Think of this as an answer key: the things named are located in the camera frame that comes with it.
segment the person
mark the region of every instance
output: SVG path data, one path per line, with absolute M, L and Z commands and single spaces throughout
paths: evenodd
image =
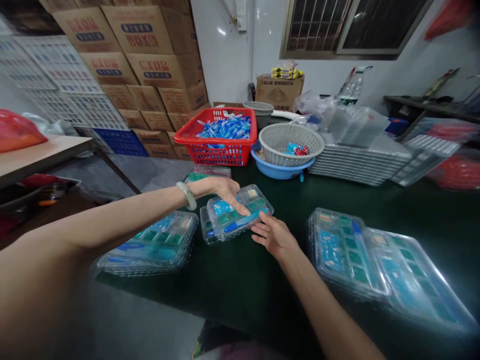
M 188 183 L 197 199 L 217 194 L 242 215 L 237 182 L 208 177 Z M 95 207 L 22 235 L 0 251 L 0 358 L 51 358 L 72 297 L 90 265 L 141 230 L 187 204 L 177 186 Z M 343 310 L 285 223 L 265 213 L 252 238 L 278 261 L 329 359 L 382 359 Z

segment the window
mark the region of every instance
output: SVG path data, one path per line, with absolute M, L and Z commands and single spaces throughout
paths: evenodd
M 394 60 L 433 0 L 288 0 L 281 59 Z

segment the blue plastic bowl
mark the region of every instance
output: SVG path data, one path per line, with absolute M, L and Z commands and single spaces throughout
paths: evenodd
M 256 167 L 260 172 L 269 178 L 277 179 L 277 180 L 287 180 L 296 177 L 299 175 L 303 169 L 308 168 L 312 165 L 315 161 L 313 157 L 309 162 L 300 166 L 279 166 L 274 165 L 269 162 L 266 162 L 259 158 L 252 147 L 250 149 L 250 154 L 255 159 Z

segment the red basket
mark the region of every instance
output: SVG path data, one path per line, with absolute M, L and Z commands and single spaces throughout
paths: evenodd
M 224 111 L 235 115 L 242 114 L 250 117 L 250 138 L 249 139 L 216 139 L 198 138 L 197 134 L 204 129 L 203 125 L 198 123 L 200 120 L 204 123 L 210 120 L 214 122 L 220 119 L 227 119 Z M 199 112 L 190 119 L 174 136 L 176 143 L 186 146 L 195 164 L 217 165 L 217 166 L 246 166 L 249 161 L 250 147 L 257 141 L 257 118 L 255 111 L 248 108 L 239 107 L 214 107 L 207 108 Z M 210 148 L 208 145 L 225 145 L 225 148 Z

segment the dark green tabletop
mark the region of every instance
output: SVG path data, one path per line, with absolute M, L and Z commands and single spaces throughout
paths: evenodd
M 416 238 L 473 316 L 480 318 L 480 195 L 445 191 L 426 179 L 402 188 L 387 181 L 371 187 L 305 174 L 305 180 L 274 180 L 255 162 L 232 167 L 240 186 L 256 184 L 302 244 L 303 226 L 316 207 L 362 217 L 373 228 Z M 198 207 L 208 197 L 198 201 Z M 275 259 L 245 232 L 207 245 L 196 232 L 189 264 L 177 274 L 98 280 L 174 308 L 230 326 L 292 359 L 322 352 L 307 317 Z M 388 358 L 472 356 L 480 340 L 433 334 L 383 312 L 378 303 L 357 302 L 333 292 Z

